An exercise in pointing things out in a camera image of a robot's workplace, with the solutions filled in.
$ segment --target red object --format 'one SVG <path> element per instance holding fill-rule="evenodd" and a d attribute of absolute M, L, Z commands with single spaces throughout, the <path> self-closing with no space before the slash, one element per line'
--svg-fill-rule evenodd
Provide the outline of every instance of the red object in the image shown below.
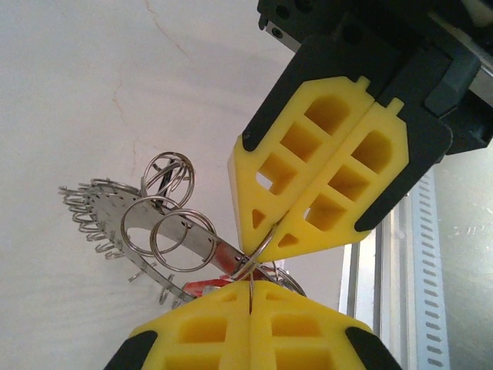
<path fill-rule="evenodd" d="M 213 286 L 213 287 L 224 287 L 231 283 L 231 280 L 226 280 L 228 277 L 226 275 L 221 276 L 220 279 L 213 280 L 202 280 L 202 281 L 194 281 L 191 283 L 186 283 L 183 287 L 183 290 L 191 295 L 196 297 L 202 297 L 203 289 L 205 287 Z"/>

